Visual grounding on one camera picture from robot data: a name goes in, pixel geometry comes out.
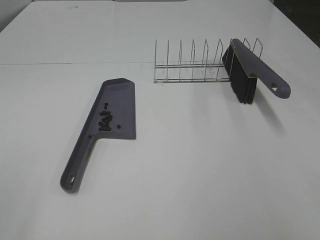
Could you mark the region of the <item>grey plastic dustpan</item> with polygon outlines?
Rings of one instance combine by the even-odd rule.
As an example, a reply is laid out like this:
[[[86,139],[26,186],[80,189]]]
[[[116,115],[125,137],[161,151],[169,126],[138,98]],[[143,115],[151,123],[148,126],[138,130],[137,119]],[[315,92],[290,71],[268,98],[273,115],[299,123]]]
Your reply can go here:
[[[61,175],[60,187],[67,193],[79,190],[97,140],[136,137],[135,83],[126,78],[104,81]]]

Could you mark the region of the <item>pile of coffee beans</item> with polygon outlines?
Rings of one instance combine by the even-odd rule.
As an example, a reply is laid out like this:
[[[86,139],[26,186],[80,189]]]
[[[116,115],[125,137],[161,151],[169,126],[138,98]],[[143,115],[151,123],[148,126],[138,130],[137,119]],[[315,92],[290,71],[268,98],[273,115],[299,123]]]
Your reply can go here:
[[[88,140],[123,139],[125,129],[124,107],[111,100],[96,100],[81,131]]]

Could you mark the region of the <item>grey brush black bristles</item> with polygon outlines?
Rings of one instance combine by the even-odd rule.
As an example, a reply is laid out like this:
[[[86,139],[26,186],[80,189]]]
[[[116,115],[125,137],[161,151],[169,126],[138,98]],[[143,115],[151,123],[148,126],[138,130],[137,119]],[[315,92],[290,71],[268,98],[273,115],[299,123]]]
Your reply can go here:
[[[253,103],[257,80],[278,98],[288,99],[291,95],[289,84],[237,38],[230,41],[222,62],[240,103]]]

